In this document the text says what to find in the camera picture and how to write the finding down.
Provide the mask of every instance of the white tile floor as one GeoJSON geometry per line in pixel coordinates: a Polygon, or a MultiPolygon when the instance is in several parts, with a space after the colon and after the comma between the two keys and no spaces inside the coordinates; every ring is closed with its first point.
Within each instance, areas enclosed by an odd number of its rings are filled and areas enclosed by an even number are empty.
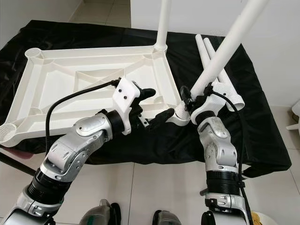
{"type": "Polygon", "coordinates": [[[72,23],[131,27],[130,0],[85,0],[72,23]]]}
{"type": "MultiPolygon", "coordinates": [[[[246,192],[252,210],[270,216],[279,225],[299,225],[300,137],[285,130],[286,125],[293,124],[286,113],[287,107],[271,109],[293,165],[288,171],[246,180],[246,192]]],[[[20,161],[36,169],[43,158],[44,155],[39,154],[30,160],[20,161]]],[[[205,166],[200,162],[181,165],[85,165],[55,220],[76,225],[88,209],[98,204],[99,199],[106,198],[121,205],[122,225],[151,225],[157,209],[176,213],[182,224],[199,224],[202,213],[207,210],[204,198],[199,195],[199,191],[206,187],[205,179],[205,166]]],[[[0,164],[0,181],[2,218],[23,187],[30,183],[31,177],[0,164]]]]}

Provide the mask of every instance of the table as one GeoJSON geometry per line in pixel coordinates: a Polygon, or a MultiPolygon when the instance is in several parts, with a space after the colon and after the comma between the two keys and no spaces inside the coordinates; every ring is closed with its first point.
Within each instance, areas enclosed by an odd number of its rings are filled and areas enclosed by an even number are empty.
{"type": "MultiPolygon", "coordinates": [[[[22,77],[26,58],[24,52],[32,47],[42,50],[153,45],[156,31],[109,27],[94,24],[74,24],[31,21],[0,51],[0,124],[5,121],[22,77]]],[[[223,37],[209,37],[217,49],[223,37]]],[[[168,33],[167,59],[178,90],[182,85],[193,86],[203,71],[194,34],[168,33]]],[[[246,153],[243,163],[250,165],[243,172],[257,177],[287,170],[291,161],[275,124],[265,94],[253,64],[241,45],[225,67],[237,92],[245,101],[241,115],[246,122],[246,153]]],[[[240,124],[237,116],[224,107],[219,117],[240,150],[240,124]]],[[[54,142],[58,136],[51,137],[54,142]]],[[[15,149],[34,154],[45,151],[45,139],[22,141],[15,149]]],[[[196,126],[189,123],[178,127],[163,124],[155,132],[133,131],[106,143],[90,156],[88,164],[136,162],[141,164],[179,164],[204,162],[203,147],[196,126]]]]}

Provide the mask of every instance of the black pole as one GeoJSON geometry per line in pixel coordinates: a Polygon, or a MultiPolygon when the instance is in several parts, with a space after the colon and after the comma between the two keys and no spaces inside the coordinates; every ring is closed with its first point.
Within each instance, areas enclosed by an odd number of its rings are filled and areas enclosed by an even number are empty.
{"type": "Polygon", "coordinates": [[[13,158],[3,154],[0,152],[0,162],[3,162],[13,168],[16,168],[24,173],[27,173],[31,176],[34,176],[34,174],[36,173],[36,171],[34,169],[31,169],[30,167],[14,160],[13,158]]]}

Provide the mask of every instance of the white plastic table frame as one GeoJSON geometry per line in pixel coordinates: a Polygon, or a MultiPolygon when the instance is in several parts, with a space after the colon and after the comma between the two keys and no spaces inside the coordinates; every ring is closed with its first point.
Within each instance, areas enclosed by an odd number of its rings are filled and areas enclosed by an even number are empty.
{"type": "MultiPolygon", "coordinates": [[[[0,144],[13,147],[21,140],[45,136],[49,107],[69,94],[119,77],[135,81],[141,88],[154,88],[156,95],[141,102],[143,116],[154,118],[172,107],[172,122],[185,125],[184,111],[165,52],[172,0],[162,0],[157,42],[153,46],[42,51],[29,49],[28,62],[5,123],[0,126],[0,144]]],[[[194,87],[192,97],[203,94],[229,61],[268,0],[249,0],[227,37],[194,87]]],[[[100,109],[112,109],[113,87],[90,92],[59,105],[52,114],[50,134],[65,134],[77,120],[100,109]]]]}

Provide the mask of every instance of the white plastic tray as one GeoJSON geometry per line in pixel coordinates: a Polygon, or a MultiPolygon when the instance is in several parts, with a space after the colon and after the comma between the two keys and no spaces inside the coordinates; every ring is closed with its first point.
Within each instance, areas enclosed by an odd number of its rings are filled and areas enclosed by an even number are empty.
{"type": "MultiPolygon", "coordinates": [[[[181,101],[165,52],[154,46],[26,51],[28,62],[5,123],[0,144],[17,145],[45,135],[45,118],[57,100],[119,77],[135,81],[156,95],[141,102],[143,116],[176,107],[181,101]]],[[[52,113],[50,134],[65,134],[77,120],[101,109],[111,110],[114,87],[86,93],[59,105],[52,113]]]]}

